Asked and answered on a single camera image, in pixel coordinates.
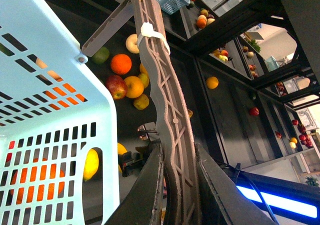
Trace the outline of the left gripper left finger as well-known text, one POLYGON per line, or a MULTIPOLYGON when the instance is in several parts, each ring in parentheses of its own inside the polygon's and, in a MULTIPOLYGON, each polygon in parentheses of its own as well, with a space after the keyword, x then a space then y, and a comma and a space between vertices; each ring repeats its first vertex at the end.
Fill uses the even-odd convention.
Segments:
POLYGON ((160 225, 164 190, 164 155, 161 142, 148 147, 150 155, 126 198, 106 225, 160 225))

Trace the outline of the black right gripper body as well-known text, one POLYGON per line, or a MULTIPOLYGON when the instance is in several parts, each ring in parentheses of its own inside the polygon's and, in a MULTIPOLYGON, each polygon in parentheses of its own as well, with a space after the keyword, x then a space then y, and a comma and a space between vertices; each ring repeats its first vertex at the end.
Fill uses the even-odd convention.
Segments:
POLYGON ((142 124, 137 128, 137 134, 146 144, 136 146, 135 152, 127 151, 121 155, 122 177, 131 176, 136 170, 141 170, 154 148, 160 144, 160 135, 155 124, 142 124))

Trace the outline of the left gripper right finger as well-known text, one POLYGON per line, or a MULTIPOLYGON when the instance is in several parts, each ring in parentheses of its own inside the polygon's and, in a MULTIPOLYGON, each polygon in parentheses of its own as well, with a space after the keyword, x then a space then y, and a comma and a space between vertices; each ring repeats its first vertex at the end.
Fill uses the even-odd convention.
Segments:
POLYGON ((274 225, 200 145, 195 145, 203 225, 274 225))

